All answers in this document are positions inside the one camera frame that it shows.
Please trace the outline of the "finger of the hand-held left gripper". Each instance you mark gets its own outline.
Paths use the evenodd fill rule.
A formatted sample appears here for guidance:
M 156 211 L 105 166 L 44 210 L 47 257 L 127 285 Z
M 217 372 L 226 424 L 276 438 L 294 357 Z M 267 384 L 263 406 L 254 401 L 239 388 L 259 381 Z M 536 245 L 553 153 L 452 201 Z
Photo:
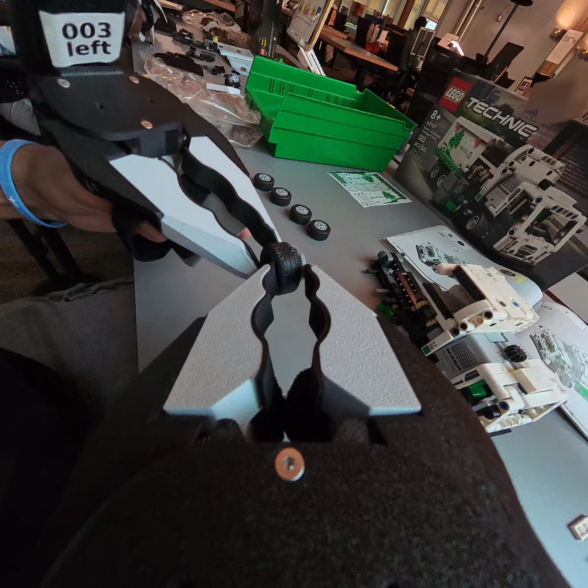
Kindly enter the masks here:
M 143 156 L 124 156 L 110 164 L 158 209 L 161 231 L 174 243 L 243 279 L 257 272 L 258 263 L 244 242 L 184 193 L 169 164 Z
M 241 239 L 243 232 L 261 248 L 281 242 L 242 161 L 227 140 L 208 135 L 185 136 L 180 156 L 180 187 L 195 203 L 210 210 L 218 223 Z

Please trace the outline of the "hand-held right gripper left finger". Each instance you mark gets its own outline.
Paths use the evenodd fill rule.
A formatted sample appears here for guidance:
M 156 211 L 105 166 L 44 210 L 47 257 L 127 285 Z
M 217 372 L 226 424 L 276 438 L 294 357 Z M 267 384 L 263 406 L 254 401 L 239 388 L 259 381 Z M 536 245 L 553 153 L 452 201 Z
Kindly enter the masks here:
M 266 331 L 274 320 L 273 265 L 264 265 L 206 316 L 164 403 L 170 416 L 248 425 L 282 400 Z

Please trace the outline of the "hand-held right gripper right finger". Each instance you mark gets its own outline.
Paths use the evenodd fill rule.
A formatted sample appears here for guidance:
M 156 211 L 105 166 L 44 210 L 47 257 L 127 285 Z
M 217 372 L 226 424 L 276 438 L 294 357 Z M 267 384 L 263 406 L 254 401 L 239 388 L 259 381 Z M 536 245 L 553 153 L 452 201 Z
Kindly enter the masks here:
M 409 415 L 422 409 L 376 313 L 316 265 L 305 266 L 312 372 L 332 420 Z

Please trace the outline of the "dark tall toy set box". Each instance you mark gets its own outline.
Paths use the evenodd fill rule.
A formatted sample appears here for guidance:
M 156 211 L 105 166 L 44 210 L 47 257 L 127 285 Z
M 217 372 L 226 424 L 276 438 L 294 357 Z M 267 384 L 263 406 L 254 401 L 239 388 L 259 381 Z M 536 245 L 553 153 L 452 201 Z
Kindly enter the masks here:
M 282 1 L 250 1 L 247 12 L 249 49 L 255 56 L 275 58 Z

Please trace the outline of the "toy truck set box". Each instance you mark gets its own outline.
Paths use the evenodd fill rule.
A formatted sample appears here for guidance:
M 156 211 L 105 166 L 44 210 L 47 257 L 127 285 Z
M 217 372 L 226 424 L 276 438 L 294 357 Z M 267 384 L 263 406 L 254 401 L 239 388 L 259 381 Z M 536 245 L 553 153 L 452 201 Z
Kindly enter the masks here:
M 547 124 L 528 100 L 454 71 L 419 122 L 395 180 L 481 254 L 548 289 L 587 275 L 587 125 Z

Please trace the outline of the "person's left hand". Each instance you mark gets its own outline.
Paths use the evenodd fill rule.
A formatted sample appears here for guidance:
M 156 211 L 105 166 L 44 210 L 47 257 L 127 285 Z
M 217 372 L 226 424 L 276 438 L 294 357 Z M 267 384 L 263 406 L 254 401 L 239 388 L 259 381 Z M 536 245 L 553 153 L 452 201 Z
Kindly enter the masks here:
M 12 160 L 12 176 L 22 202 L 37 218 L 89 232 L 115 232 L 112 203 L 83 187 L 57 149 L 19 148 Z

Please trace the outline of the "clear plastic bag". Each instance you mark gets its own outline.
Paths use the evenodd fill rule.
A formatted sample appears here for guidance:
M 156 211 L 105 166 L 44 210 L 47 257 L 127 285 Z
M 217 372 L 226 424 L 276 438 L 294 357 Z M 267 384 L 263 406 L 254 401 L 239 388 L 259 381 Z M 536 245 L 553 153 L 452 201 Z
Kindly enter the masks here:
M 237 94 L 213 89 L 204 77 L 178 67 L 171 54 L 140 52 L 146 76 L 210 122 L 231 143 L 251 148 L 262 138 L 261 114 Z

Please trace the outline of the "pile of black toy parts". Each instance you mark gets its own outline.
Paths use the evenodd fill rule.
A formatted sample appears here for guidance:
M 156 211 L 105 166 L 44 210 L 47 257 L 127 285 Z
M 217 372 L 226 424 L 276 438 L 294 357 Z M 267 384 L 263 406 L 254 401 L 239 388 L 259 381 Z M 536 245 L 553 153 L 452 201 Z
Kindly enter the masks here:
M 170 35 L 157 33 L 155 57 L 167 66 L 195 76 L 207 89 L 233 95 L 244 92 L 244 77 L 228 58 L 221 55 L 218 43 L 206 37 L 197 39 L 194 32 L 180 28 Z

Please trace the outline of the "green plastic bin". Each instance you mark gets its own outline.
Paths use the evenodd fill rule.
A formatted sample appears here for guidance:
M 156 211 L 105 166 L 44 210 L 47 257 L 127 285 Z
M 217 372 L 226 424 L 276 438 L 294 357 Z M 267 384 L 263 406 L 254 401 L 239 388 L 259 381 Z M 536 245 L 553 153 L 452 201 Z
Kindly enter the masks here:
M 342 137 L 362 100 L 352 84 L 261 56 L 254 58 L 245 92 L 261 114 L 259 127 L 269 143 L 287 131 Z
M 327 97 L 334 101 L 289 92 L 259 107 L 276 158 L 382 171 L 417 126 L 368 89 Z

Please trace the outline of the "blue wristband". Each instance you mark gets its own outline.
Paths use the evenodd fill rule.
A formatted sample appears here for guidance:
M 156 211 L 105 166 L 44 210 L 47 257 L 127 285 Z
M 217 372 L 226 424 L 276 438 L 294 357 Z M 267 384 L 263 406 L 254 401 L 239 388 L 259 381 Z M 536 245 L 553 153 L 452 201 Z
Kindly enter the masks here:
M 6 200 L 10 203 L 12 208 L 19 213 L 19 215 L 28 222 L 35 225 L 49 228 L 61 229 L 67 226 L 64 222 L 46 222 L 36 217 L 26 206 L 22 200 L 17 187 L 14 182 L 12 173 L 12 161 L 19 149 L 37 143 L 26 141 L 23 139 L 11 139 L 6 141 L 1 146 L 1 189 Z

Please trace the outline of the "instruction booklet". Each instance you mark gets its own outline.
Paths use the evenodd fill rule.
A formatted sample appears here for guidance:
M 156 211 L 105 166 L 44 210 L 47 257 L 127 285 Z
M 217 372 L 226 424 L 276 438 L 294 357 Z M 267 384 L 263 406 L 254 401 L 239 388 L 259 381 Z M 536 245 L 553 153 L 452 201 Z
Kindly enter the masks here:
M 516 332 L 498 321 L 489 330 L 474 329 L 444 345 L 424 344 L 438 369 L 466 394 L 490 435 L 541 419 L 556 408 L 587 437 L 587 325 L 568 308 L 541 292 L 528 277 L 489 260 L 456 232 L 443 226 L 383 239 L 416 271 L 446 296 L 458 282 L 440 274 L 438 265 L 482 266 L 502 275 L 538 318 Z

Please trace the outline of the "white clipboard stand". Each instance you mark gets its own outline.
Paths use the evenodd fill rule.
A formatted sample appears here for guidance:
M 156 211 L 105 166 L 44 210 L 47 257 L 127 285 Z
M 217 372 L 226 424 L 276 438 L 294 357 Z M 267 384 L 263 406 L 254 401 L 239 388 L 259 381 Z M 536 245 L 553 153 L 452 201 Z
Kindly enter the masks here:
M 297 60 L 299 61 L 300 67 L 302 69 L 311 71 L 316 75 L 326 77 L 319 59 L 312 48 L 306 49 L 302 45 L 298 45 Z

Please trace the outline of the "partly built toy truck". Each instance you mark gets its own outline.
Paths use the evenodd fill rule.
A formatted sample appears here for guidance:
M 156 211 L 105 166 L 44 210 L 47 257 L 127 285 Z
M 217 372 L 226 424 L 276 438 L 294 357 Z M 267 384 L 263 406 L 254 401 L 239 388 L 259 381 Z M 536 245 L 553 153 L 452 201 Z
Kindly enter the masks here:
M 518 334 L 539 316 L 493 267 L 441 263 L 450 288 L 419 281 L 381 251 L 363 273 L 382 295 L 378 310 L 451 382 L 489 436 L 537 422 L 568 399 L 556 374 Z

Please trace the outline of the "green white sticker sheet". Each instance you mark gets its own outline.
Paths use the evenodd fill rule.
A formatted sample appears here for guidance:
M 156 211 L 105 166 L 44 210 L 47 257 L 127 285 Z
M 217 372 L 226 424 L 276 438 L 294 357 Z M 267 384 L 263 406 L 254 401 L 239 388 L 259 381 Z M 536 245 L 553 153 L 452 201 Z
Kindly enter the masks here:
M 363 208 L 410 202 L 407 195 L 378 172 L 329 171 L 327 174 Z

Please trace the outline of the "person's grey pants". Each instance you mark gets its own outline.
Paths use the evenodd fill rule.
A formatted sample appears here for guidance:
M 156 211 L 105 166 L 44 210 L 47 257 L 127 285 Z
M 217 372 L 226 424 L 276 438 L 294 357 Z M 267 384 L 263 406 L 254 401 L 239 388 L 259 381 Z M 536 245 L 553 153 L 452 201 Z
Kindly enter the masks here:
M 1 349 L 49 368 L 101 415 L 138 375 L 134 279 L 2 304 Z

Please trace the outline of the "wooden clipboard with instruction sheet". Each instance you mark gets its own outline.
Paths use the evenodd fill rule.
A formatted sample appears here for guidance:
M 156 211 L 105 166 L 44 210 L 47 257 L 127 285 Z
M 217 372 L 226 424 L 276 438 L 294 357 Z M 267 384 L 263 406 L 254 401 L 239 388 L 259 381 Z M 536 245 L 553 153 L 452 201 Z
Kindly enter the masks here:
M 313 49 L 335 1 L 295 1 L 287 36 L 303 51 Z

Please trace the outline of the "wooden workbench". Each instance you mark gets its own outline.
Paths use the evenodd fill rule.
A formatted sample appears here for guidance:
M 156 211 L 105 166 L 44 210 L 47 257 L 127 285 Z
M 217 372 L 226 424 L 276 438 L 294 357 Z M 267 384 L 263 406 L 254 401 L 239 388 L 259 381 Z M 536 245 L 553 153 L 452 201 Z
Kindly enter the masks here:
M 366 49 L 362 49 L 361 47 L 355 45 L 353 42 L 348 40 L 348 36 L 346 34 L 335 31 L 329 26 L 324 26 L 321 29 L 318 38 L 321 41 L 324 41 L 326 44 L 334 47 L 338 52 L 358 59 L 363 64 L 369 63 L 392 72 L 397 72 L 399 69 L 393 63 L 390 63 L 385 59 L 370 53 Z

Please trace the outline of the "black floor lamp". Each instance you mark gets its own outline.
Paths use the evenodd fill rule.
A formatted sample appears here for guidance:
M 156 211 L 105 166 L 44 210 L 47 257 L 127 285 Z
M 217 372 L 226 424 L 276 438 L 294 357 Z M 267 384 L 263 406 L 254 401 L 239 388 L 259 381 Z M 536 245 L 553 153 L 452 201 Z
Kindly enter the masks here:
M 504 32 L 505 28 L 510 23 L 511 19 L 513 18 L 514 14 L 518 10 L 518 8 L 521 7 L 521 6 L 522 7 L 529 7 L 529 6 L 532 6 L 533 5 L 533 1 L 509 1 L 509 3 L 511 5 L 511 10 L 510 10 L 508 16 L 506 16 L 503 19 L 502 25 L 501 25 L 500 29 L 498 30 L 498 32 L 496 33 L 496 35 L 492 39 L 492 41 L 491 41 L 490 45 L 488 46 L 486 52 L 483 54 L 483 60 L 484 61 L 488 59 L 490 52 L 492 51 L 493 47 L 496 45 L 496 42 L 498 41 L 498 39 L 500 38 L 500 36 Z

